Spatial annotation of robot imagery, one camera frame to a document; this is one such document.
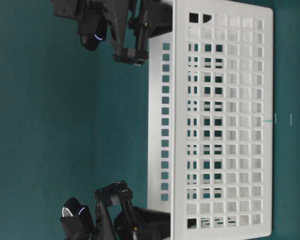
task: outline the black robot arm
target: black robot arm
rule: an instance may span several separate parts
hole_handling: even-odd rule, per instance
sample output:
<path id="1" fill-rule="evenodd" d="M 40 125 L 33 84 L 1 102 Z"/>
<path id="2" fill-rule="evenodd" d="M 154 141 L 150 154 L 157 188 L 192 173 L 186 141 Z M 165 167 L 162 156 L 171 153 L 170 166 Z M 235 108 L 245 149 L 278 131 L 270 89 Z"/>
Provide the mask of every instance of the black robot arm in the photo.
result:
<path id="1" fill-rule="evenodd" d="M 172 31 L 172 6 L 160 0 L 140 0 L 137 17 L 138 0 L 51 1 L 55 16 L 78 21 L 81 44 L 87 50 L 96 50 L 106 40 L 109 27 L 116 62 L 141 66 L 149 57 L 148 39 Z M 136 37 L 134 48 L 124 47 L 127 25 Z"/>

